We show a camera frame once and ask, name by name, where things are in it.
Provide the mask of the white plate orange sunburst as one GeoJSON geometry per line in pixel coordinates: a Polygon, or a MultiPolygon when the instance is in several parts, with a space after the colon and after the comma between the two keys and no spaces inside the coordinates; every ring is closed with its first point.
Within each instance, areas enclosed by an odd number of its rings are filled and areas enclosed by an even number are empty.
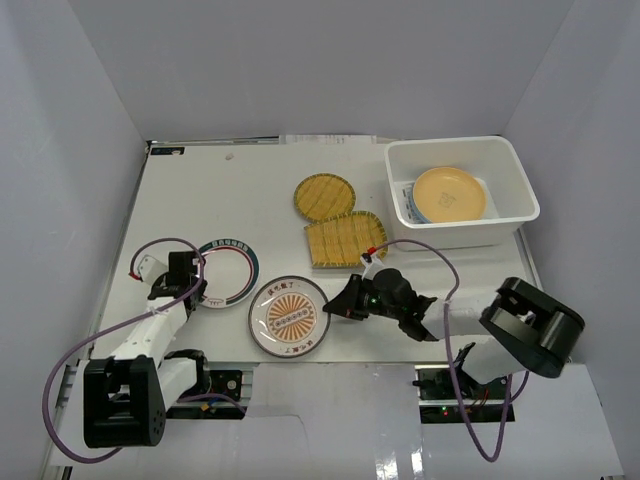
{"type": "Polygon", "coordinates": [[[313,281],[287,275],[267,282],[254,296],[248,313],[249,333],[265,353],[279,359],[310,354],[324,341],[331,315],[328,299],[313,281]]]}

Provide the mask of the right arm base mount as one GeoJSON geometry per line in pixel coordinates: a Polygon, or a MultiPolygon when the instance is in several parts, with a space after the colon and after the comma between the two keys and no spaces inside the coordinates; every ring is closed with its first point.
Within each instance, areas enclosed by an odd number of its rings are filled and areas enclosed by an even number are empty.
{"type": "MultiPolygon", "coordinates": [[[[472,423],[500,422],[506,377],[484,386],[467,387],[463,381],[460,384],[465,412],[472,423]]],[[[417,365],[413,386],[417,389],[422,425],[464,423],[445,364],[417,365]]]]}

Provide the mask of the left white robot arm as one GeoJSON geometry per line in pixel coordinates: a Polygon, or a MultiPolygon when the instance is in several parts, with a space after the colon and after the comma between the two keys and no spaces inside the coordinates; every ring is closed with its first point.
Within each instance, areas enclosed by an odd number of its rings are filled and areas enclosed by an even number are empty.
{"type": "Polygon", "coordinates": [[[175,334],[202,301],[206,281],[193,251],[171,252],[168,270],[151,284],[147,313],[109,357],[89,361],[83,373],[83,438],[92,448],[157,445],[167,410],[211,387],[203,351],[170,351],[175,334]]]}

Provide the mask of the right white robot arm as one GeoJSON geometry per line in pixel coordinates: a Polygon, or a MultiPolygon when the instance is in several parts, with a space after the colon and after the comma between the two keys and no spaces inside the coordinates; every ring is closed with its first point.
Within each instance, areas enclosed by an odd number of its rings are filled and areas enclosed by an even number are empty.
{"type": "Polygon", "coordinates": [[[369,267],[351,275],[323,310],[351,320],[392,319],[418,342],[486,334],[485,341],[470,342],[452,354],[452,379],[438,383],[466,399],[521,371],[545,378],[561,375],[585,328],[579,314],[517,277],[505,279],[488,306],[482,301],[420,295],[399,270],[369,267]]]}

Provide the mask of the yellow plate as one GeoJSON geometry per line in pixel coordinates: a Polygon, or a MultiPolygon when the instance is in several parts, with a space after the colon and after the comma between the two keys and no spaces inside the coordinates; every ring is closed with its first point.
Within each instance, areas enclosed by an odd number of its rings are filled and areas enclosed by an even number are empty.
{"type": "Polygon", "coordinates": [[[436,167],[422,173],[413,184],[411,200],[427,223],[480,220],[487,206],[480,182],[453,167],[436,167]]]}

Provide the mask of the white plate green red rim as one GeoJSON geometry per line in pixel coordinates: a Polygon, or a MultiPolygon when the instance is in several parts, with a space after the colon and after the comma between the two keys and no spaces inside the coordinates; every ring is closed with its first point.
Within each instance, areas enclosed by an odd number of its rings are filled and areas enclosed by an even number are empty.
{"type": "Polygon", "coordinates": [[[225,309],[244,301],[257,285],[260,263],[249,244],[234,238],[212,240],[200,247],[201,272],[207,282],[201,305],[225,309]]]}

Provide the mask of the fan-shaped woven bamboo tray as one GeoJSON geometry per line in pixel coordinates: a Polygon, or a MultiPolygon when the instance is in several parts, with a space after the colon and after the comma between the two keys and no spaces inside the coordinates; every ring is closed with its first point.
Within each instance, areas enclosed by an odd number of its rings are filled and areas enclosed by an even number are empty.
{"type": "Polygon", "coordinates": [[[313,268],[352,268],[370,248],[388,241],[381,220],[372,212],[339,214],[304,228],[313,268]]]}

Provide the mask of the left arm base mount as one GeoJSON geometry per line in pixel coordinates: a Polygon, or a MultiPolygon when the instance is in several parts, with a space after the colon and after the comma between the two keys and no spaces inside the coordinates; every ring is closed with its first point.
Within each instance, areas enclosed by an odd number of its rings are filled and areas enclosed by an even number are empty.
{"type": "Polygon", "coordinates": [[[210,370],[204,386],[194,386],[184,392],[167,412],[175,420],[241,420],[245,414],[234,402],[242,400],[243,372],[241,370],[210,370]]]}

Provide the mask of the blue plate with bear print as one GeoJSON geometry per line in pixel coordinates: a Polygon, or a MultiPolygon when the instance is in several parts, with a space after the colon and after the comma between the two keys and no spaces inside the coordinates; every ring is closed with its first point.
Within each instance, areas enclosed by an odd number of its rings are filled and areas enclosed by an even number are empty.
{"type": "Polygon", "coordinates": [[[422,213],[419,211],[415,203],[414,195],[413,195],[414,186],[415,186],[414,183],[410,183],[404,189],[404,194],[407,200],[410,216],[416,224],[427,224],[428,220],[422,215],[422,213]]]}

